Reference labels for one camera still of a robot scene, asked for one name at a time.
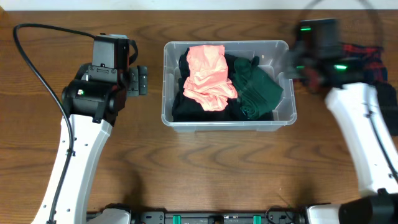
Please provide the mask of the green garment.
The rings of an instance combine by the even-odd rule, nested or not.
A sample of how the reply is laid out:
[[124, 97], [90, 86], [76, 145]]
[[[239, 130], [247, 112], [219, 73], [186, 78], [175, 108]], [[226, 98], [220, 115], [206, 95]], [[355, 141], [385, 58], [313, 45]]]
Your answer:
[[238, 92], [240, 110], [251, 121], [276, 109], [283, 93], [283, 88], [259, 67], [258, 56], [234, 61], [232, 84]]

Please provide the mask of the large black garment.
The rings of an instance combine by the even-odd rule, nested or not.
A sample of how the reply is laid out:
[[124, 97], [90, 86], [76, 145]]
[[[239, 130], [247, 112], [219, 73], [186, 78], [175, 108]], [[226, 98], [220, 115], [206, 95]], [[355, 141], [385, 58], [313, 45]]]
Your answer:
[[187, 62], [189, 49], [180, 56], [178, 67], [181, 77], [178, 79], [178, 93], [172, 106], [174, 122], [192, 121], [246, 121], [248, 118], [240, 109], [238, 99], [228, 99], [228, 105], [223, 111], [205, 111], [201, 104], [183, 95], [185, 80], [190, 76]]

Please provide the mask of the pink garment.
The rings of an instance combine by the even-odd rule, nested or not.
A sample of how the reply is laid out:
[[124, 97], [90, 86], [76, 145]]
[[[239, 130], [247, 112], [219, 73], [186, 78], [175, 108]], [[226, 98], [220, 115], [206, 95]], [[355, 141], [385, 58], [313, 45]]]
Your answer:
[[228, 64], [222, 45], [198, 45], [189, 48], [190, 74], [183, 85], [183, 95], [195, 100], [205, 111], [223, 111], [238, 92], [228, 78]]

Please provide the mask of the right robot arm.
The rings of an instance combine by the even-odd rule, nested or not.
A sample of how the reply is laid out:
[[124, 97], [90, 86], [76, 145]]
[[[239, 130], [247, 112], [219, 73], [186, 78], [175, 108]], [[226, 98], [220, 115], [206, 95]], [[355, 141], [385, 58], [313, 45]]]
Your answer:
[[286, 75], [327, 91], [358, 178], [360, 198], [309, 205], [302, 223], [397, 223], [397, 150], [382, 117], [377, 91], [360, 59], [347, 56], [336, 19], [301, 20], [287, 53]]

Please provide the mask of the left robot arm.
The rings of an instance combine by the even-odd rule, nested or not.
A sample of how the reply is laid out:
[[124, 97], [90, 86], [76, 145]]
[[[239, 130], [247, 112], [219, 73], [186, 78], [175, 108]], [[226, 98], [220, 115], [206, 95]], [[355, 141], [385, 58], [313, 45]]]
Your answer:
[[63, 89], [66, 118], [49, 184], [34, 223], [87, 223], [88, 199], [101, 152], [129, 97], [148, 92], [147, 67], [126, 35], [97, 35], [93, 60]]

